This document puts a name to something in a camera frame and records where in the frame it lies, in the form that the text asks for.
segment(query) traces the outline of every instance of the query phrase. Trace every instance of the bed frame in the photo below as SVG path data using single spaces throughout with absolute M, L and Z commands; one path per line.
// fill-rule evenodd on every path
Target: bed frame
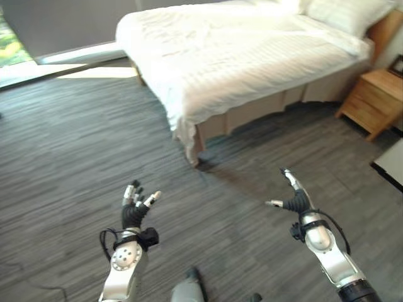
M 368 31 L 368 38 L 375 46 L 372 56 L 372 63 L 385 50 L 389 41 L 396 34 L 403 23 L 403 12 L 393 10 L 383 20 L 373 25 Z M 142 77 L 140 69 L 133 60 L 130 60 L 132 67 L 136 70 L 139 83 L 147 85 Z M 248 102 L 242 106 L 231 108 L 226 113 L 210 117 L 207 121 L 196 125 L 195 145 L 192 150 L 192 157 L 198 164 L 197 155 L 206 150 L 205 142 L 209 138 L 219 135 L 230 135 L 232 130 L 238 126 L 245 125 L 252 120 L 268 115 L 270 113 L 284 111 L 289 104 L 299 101 L 341 101 L 355 84 L 360 74 L 370 68 L 369 62 L 360 62 L 348 69 L 331 74 L 322 79 L 294 87 L 292 89 L 276 93 L 265 98 Z

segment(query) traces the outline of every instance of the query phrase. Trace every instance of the nightstand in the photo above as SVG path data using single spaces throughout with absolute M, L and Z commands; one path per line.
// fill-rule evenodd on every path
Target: nightstand
M 403 114 L 403 79 L 385 69 L 360 77 L 336 117 L 346 115 L 370 132 L 372 141 Z

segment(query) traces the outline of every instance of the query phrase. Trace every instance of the pillow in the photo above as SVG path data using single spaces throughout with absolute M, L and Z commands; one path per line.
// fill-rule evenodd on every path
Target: pillow
M 312 0 L 307 15 L 362 38 L 366 30 L 386 16 L 395 5 L 396 0 Z
M 312 0 L 275 0 L 291 13 L 302 14 Z

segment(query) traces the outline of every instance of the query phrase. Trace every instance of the white bed sheet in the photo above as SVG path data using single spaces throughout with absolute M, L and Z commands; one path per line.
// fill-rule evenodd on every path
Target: white bed sheet
M 159 8 L 118 24 L 118 44 L 164 105 L 191 164 L 195 125 L 370 56 L 360 39 L 257 2 Z

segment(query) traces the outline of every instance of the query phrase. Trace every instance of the striped carpet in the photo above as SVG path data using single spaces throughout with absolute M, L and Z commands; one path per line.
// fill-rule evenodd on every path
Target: striped carpet
M 128 66 L 122 60 L 119 66 Z M 210 301 L 339 301 L 315 257 L 288 232 L 291 212 L 266 207 L 292 191 L 289 167 L 318 208 L 344 228 L 353 258 L 384 301 L 402 299 L 402 195 L 369 165 L 399 138 L 375 143 L 333 104 L 299 104 L 208 143 L 194 170 L 164 108 L 129 78 L 51 79 L 0 93 L 0 300 L 96 301 L 108 272 L 98 242 L 120 227 L 127 182 L 163 192 L 145 227 L 149 250 L 139 300 L 169 301 L 191 265 Z M 20 262 L 25 272 L 15 266 Z

